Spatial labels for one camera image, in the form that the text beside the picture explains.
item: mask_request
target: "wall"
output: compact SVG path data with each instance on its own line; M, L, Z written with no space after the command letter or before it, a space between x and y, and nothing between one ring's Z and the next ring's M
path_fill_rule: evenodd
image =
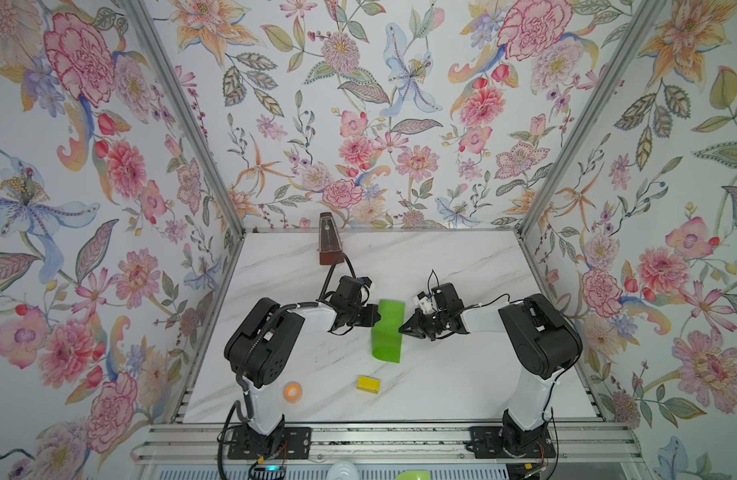
M147 6L245 225L382 229L514 226L638 5Z
M657 24L528 244L655 478L737 479L737 2Z
M229 273L149 65L116 2L0 1L0 478L127 478Z

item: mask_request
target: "green object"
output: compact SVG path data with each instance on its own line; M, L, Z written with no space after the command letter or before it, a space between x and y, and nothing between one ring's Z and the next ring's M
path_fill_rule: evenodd
M395 480L430 480L431 475L427 470L409 470L395 477Z
M373 358L385 362L401 362L401 341L403 336L397 329L403 325L404 302L381 300L379 315L381 320L371 328L371 349Z

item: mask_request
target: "black mounting plate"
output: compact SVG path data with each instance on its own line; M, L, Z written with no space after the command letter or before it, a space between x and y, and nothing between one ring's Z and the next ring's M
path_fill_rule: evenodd
M312 428L284 427L283 442L288 445L286 453L282 453L278 456L278 459L283 459L283 456L285 456L287 460L307 460L310 456L311 437ZM233 428L232 437L228 441L227 458L229 460L256 460L259 458L258 452L249 448L249 440L248 426Z
M544 457L555 458L555 444L550 442L549 432L539 438L539 443L534 442L526 450L511 456L502 449L502 438L499 437L501 429L499 426L470 427L467 449L475 454L475 458L542 458L542 451L539 448L541 443L544 447Z

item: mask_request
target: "orange tape roll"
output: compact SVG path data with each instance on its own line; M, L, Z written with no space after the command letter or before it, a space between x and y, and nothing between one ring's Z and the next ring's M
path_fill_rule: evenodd
M296 403L302 399L302 386L298 382L288 382L283 387L283 398L288 403Z

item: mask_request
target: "wire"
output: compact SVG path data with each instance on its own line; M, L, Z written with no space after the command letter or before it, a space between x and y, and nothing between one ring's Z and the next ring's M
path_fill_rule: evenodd
M355 276L355 269L352 268L352 262L350 262L349 257L345 254L339 254L334 261L331 263L331 268L328 269L328 274L325 277L325 283L323 283L323 289L321 290L321 294L318 297L319 301L325 300L325 291L328 288L328 283L331 283L331 276L334 274L334 269L336 268L336 264L339 262L340 259L344 258L344 261L347 262L347 266L350 267L350 274L352 274L352 278L357 278Z

